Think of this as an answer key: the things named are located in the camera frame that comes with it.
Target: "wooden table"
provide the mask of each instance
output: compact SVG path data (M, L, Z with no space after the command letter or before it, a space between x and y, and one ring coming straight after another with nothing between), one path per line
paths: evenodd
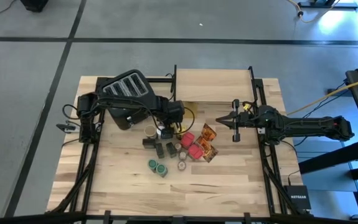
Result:
M94 91L96 80L97 77L82 77L77 96ZM263 82L267 103L285 114L278 80L264 78ZM152 83L151 86L155 94L170 97L170 83ZM251 94L250 83L247 88L244 93ZM122 131L106 113L88 214L103 215L105 210L111 210L114 215L242 217L244 212L250 212L253 217L269 217L256 130L241 129L242 140L234 143L232 130L215 122L215 118L232 110L230 104L199 102L197 119L191 129L197 137L204 123L212 127L217 132L212 144L219 154L210 163L187 159L187 169L178 171L178 158L171 159L165 150L165 158L158 159L169 170L165 178L148 169L147 161L158 157L155 149L144 149L141 144L143 129L152 123L151 118ZM191 119L183 123L188 126ZM77 134L68 134L65 141L75 138ZM73 186L81 150L79 142L62 149L48 210L56 207ZM286 184L288 174L299 169L298 161L294 150L286 144L277 146L276 151L281 179ZM291 176L291 183L302 184L299 173ZM279 212L277 192L274 185L271 186L276 212Z

